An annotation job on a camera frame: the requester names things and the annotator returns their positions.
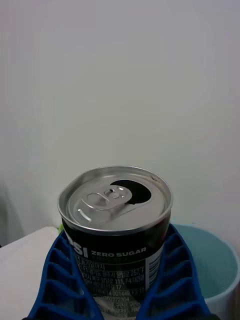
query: white wall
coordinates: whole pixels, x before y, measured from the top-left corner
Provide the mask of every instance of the white wall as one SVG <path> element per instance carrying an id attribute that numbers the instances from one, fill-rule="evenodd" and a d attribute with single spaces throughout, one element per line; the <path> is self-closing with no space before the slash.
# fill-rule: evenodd
<path id="1" fill-rule="evenodd" d="M 1 0 L 0 243 L 57 226 L 80 173 L 170 184 L 240 252 L 240 2 Z"/>

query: white table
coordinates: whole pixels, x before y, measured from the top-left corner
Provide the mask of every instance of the white table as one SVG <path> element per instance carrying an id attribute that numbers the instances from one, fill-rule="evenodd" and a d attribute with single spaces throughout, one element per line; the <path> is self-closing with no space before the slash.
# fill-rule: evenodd
<path id="1" fill-rule="evenodd" d="M 45 227 L 0 248 L 0 318 L 27 317 L 38 294 L 45 258 L 58 230 Z"/>

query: teal trash bin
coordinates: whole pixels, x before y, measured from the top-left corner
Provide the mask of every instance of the teal trash bin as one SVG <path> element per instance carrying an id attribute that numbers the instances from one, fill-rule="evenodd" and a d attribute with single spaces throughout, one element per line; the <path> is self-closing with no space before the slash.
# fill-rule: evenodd
<path id="1" fill-rule="evenodd" d="M 239 320 L 240 260 L 225 241 L 203 229 L 175 224 L 191 250 L 202 295 L 221 320 Z"/>

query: soda can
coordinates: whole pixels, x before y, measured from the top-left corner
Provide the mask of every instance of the soda can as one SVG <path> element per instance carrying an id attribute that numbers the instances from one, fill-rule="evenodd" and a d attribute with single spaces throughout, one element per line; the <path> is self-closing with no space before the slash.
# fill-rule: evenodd
<path id="1" fill-rule="evenodd" d="M 107 320 L 135 319 L 157 276 L 173 194 L 130 166 L 87 171 L 58 198 L 79 271 Z"/>

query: pull tab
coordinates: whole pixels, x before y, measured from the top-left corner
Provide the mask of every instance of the pull tab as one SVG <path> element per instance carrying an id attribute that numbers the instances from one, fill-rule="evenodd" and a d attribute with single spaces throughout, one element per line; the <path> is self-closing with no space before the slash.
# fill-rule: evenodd
<path id="1" fill-rule="evenodd" d="M 132 192 L 119 185 L 103 186 L 82 196 L 82 202 L 95 210 L 110 210 L 125 204 L 132 198 Z"/>

